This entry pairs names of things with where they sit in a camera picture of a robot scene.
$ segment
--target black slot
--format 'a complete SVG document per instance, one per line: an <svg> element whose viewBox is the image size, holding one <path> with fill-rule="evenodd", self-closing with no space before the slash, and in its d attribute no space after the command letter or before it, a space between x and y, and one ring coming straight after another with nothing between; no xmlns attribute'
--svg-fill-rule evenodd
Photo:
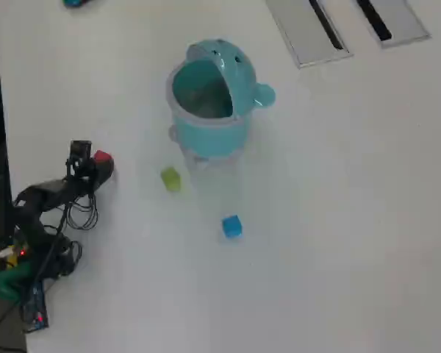
<svg viewBox="0 0 441 353"><path fill-rule="evenodd" d="M310 6L312 6L312 9L314 9L315 14L318 17L318 20L322 24L323 29L325 29L326 35L329 36L331 44L335 47L337 50L343 50L343 46L338 40L337 35L335 34L333 28L330 26L329 20L325 16L325 13L323 13L322 8L318 4L318 0L309 0Z"/></svg>
<svg viewBox="0 0 441 353"><path fill-rule="evenodd" d="M370 25L374 28L374 31L379 36L381 41L389 40L392 38L392 33L383 22L381 16L377 13L374 6L369 0L356 0L361 10L365 13Z"/></svg>

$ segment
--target white table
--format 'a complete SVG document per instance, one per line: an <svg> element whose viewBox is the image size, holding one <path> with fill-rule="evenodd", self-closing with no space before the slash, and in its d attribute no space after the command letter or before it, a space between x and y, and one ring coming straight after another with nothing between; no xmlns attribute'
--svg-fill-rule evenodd
<svg viewBox="0 0 441 353"><path fill-rule="evenodd" d="M31 353L441 353L441 0L411 1L431 40L388 51L326 3L354 57L299 71L260 0L0 0L13 193L61 177L71 139L117 166ZM211 179L188 173L165 103L202 38L243 48L278 96ZM240 241L220 234L230 213Z"/></svg>

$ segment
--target green cube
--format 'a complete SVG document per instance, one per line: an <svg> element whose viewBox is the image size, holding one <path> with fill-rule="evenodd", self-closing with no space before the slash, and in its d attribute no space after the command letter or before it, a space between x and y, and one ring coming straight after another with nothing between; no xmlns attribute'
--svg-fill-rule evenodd
<svg viewBox="0 0 441 353"><path fill-rule="evenodd" d="M166 168L160 173L163 183L168 191L178 193L182 189L182 178L179 176L175 168Z"/></svg>

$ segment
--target metal plate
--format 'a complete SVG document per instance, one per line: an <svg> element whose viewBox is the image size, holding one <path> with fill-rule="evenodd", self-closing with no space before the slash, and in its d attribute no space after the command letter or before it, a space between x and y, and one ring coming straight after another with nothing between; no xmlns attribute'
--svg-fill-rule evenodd
<svg viewBox="0 0 441 353"><path fill-rule="evenodd" d="M406 0L354 0L382 47L430 38Z"/></svg>
<svg viewBox="0 0 441 353"><path fill-rule="evenodd" d="M299 67L351 56L319 0L266 0Z"/></svg>

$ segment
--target teal container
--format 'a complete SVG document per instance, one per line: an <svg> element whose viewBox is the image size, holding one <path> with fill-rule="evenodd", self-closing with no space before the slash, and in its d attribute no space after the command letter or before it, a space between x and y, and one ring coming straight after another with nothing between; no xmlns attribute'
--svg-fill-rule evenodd
<svg viewBox="0 0 441 353"><path fill-rule="evenodd" d="M255 107L276 95L257 83L249 58L225 40L190 46L187 59L170 75L167 100L173 112L172 138L182 150L203 159L241 151Z"/></svg>

